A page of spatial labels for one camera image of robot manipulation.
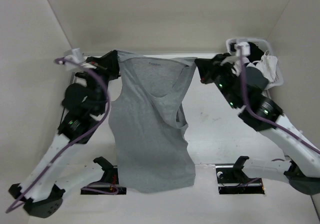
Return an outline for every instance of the white wall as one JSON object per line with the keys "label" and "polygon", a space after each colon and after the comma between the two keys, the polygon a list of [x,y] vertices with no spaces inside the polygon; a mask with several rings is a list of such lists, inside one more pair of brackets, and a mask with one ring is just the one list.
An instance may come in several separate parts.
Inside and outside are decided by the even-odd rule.
{"label": "white wall", "polygon": [[[272,98],[320,148],[320,0],[290,0],[268,40],[277,54],[284,85]],[[314,197],[320,211],[320,195]]]}
{"label": "white wall", "polygon": [[289,0],[49,0],[87,54],[111,49],[218,52],[228,38],[267,38]]}
{"label": "white wall", "polygon": [[0,26],[0,223],[26,224],[22,210],[5,214],[8,188],[51,143],[69,76],[53,59],[70,45],[47,0],[0,0]]}

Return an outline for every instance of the wire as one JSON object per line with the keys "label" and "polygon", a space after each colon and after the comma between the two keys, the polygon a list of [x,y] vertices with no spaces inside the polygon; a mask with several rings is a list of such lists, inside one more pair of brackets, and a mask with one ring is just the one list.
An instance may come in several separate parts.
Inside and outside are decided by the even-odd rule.
{"label": "wire", "polygon": [[255,181],[257,181],[257,180],[259,180],[259,179],[260,179],[260,177],[255,178],[255,179],[253,179],[253,180],[251,180],[251,181],[249,181],[249,182],[247,182],[247,183],[245,183],[245,184],[239,184],[239,185],[236,186],[236,188],[242,188],[242,187],[244,187],[244,186],[248,186],[249,184],[254,183]]}
{"label": "wire", "polygon": [[245,109],[248,111],[248,113],[253,116],[254,118],[268,123],[276,128],[279,128],[280,130],[284,131],[285,133],[289,134],[290,136],[292,136],[294,139],[296,139],[298,142],[302,143],[304,146],[306,146],[307,148],[313,150],[314,152],[318,153],[320,155],[320,150],[313,147],[312,145],[310,145],[309,143],[307,143],[306,141],[302,140],[299,136],[295,135],[294,133],[292,133],[291,131],[289,131],[288,129],[286,129],[285,127],[271,121],[268,120],[266,118],[263,118],[261,116],[258,116],[257,114],[255,114],[251,107],[250,107],[250,103],[249,103],[249,98],[248,98],[248,90],[247,90],[247,82],[246,82],[246,67],[244,64],[244,60],[243,60],[243,49],[242,46],[238,46],[237,47],[240,50],[240,64],[241,64],[241,91],[242,91],[242,98],[243,98],[243,102],[246,105]]}
{"label": "wire", "polygon": [[[104,184],[104,185],[108,185],[108,186],[110,185],[110,187],[113,187],[113,190],[115,190],[115,192],[107,192],[107,191],[103,191],[103,190],[97,190],[97,189],[89,188],[90,186],[96,185],[96,184]],[[89,185],[81,188],[81,190],[101,193],[101,194],[105,194],[105,195],[117,195],[119,193],[119,188],[115,184],[106,183],[106,182],[92,182]]]}
{"label": "wire", "polygon": [[276,159],[273,159],[272,162],[276,162],[276,161],[282,161],[282,162],[285,162],[285,160],[281,159],[281,158],[276,158]]}
{"label": "wire", "polygon": [[85,138],[86,136],[90,135],[93,131],[95,131],[103,122],[104,120],[107,118],[109,111],[110,111],[110,96],[109,96],[109,92],[108,92],[108,88],[105,84],[105,82],[103,81],[103,79],[96,74],[94,71],[84,68],[82,66],[82,63],[76,63],[74,61],[65,59],[65,58],[57,58],[54,60],[54,62],[56,64],[60,64],[60,62],[63,63],[70,63],[74,66],[79,67],[80,69],[82,69],[83,71],[87,72],[90,76],[92,76],[100,85],[101,88],[104,92],[104,96],[106,97],[106,99],[108,100],[107,102],[107,108],[105,111],[105,114],[103,115],[102,119],[94,126],[92,127],[90,130],[88,130],[86,133],[82,134],[81,136],[77,137],[76,139],[74,139],[73,141],[69,142],[64,148],[62,148],[53,158],[52,160],[48,163],[48,165],[43,169],[43,171],[34,179],[34,181],[31,183],[31,185],[25,189],[25,191],[23,193],[20,194],[20,196],[8,207],[8,209],[5,211],[5,213],[10,213],[13,210],[17,209],[18,207],[22,206],[24,203],[19,203],[17,204],[34,186],[35,184],[45,175],[45,173],[49,170],[49,168],[52,166],[52,164],[60,157],[60,155],[67,150],[69,147],[71,147],[72,145],[74,145],[75,143],[79,142],[80,140],[82,140],[83,138]]}

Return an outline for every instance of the purple cable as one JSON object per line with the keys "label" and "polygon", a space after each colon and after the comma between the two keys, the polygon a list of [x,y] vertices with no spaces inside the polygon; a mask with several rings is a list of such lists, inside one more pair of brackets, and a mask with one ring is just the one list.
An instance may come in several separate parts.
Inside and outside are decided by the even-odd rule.
{"label": "purple cable", "polygon": [[237,47],[239,50],[240,50],[240,64],[241,64],[241,90],[242,90],[242,98],[243,98],[243,102],[244,104],[246,105],[245,109],[249,112],[249,114],[251,116],[253,116],[254,118],[262,121],[262,122],[265,122],[265,123],[268,123],[276,128],[279,128],[280,130],[284,131],[285,133],[289,134],[290,136],[292,136],[293,138],[295,138],[297,141],[301,142],[303,145],[305,145],[307,148],[313,150],[314,152],[320,154],[320,150],[318,150],[317,148],[313,147],[312,145],[310,145],[309,143],[307,143],[306,141],[304,140],[301,140],[299,136],[295,135],[294,133],[292,133],[291,131],[289,131],[288,129],[284,128],[283,126],[271,121],[271,120],[268,120],[268,119],[265,119],[261,116],[258,116],[257,114],[255,114],[251,107],[250,107],[250,103],[249,103],[249,98],[248,98],[248,91],[247,91],[247,85],[246,85],[246,67],[245,67],[245,64],[244,64],[244,60],[243,60],[243,50],[242,50],[242,47],[241,46],[238,46]]}
{"label": "purple cable", "polygon": [[[107,185],[110,185],[111,187],[113,187],[116,191],[115,192],[107,192],[107,191],[103,191],[103,190],[89,188],[91,185],[94,185],[94,184],[104,184],[104,185],[107,184]],[[106,195],[117,195],[119,193],[119,188],[116,185],[111,184],[111,183],[106,183],[106,182],[92,182],[89,185],[81,188],[81,190],[91,191],[91,192],[96,192],[96,193],[101,193],[101,194],[106,194]]]}
{"label": "purple cable", "polygon": [[238,185],[237,187],[238,187],[238,188],[242,188],[242,187],[244,187],[244,186],[248,186],[249,184],[251,184],[251,183],[253,183],[253,182],[255,182],[255,181],[259,180],[259,179],[260,179],[260,177],[255,178],[255,179],[253,179],[253,180],[251,180],[251,181],[249,181],[249,182],[247,182],[247,183],[245,183],[245,184]]}
{"label": "purple cable", "polygon": [[18,207],[22,206],[24,204],[24,202],[19,203],[18,205],[16,205],[34,186],[35,184],[44,176],[44,174],[48,171],[48,169],[50,168],[50,166],[58,159],[58,157],[65,151],[67,150],[69,147],[71,147],[73,144],[77,143],[78,141],[80,141],[81,139],[83,139],[84,137],[88,136],[89,134],[91,134],[94,130],[96,130],[103,122],[104,120],[107,118],[109,111],[110,111],[110,96],[109,96],[109,92],[108,92],[108,88],[105,84],[105,82],[103,81],[103,79],[96,74],[94,71],[84,68],[83,66],[81,66],[81,64],[76,63],[74,61],[65,59],[65,58],[57,58],[54,60],[54,62],[56,64],[59,64],[60,62],[64,62],[64,63],[70,63],[74,66],[79,67],[80,69],[82,69],[83,71],[87,72],[90,76],[92,76],[100,85],[101,88],[103,90],[103,93],[106,97],[106,99],[108,100],[107,102],[107,108],[105,111],[105,114],[103,115],[102,119],[94,126],[92,127],[90,130],[88,130],[86,133],[82,134],[81,136],[79,136],[78,138],[74,139],[73,141],[69,142],[64,148],[62,148],[55,156],[54,158],[52,158],[52,160],[48,163],[48,165],[43,169],[43,171],[36,177],[36,179],[31,183],[31,185],[23,192],[21,193],[21,195],[8,207],[8,209],[5,211],[5,213],[10,213],[13,210],[17,209]]}

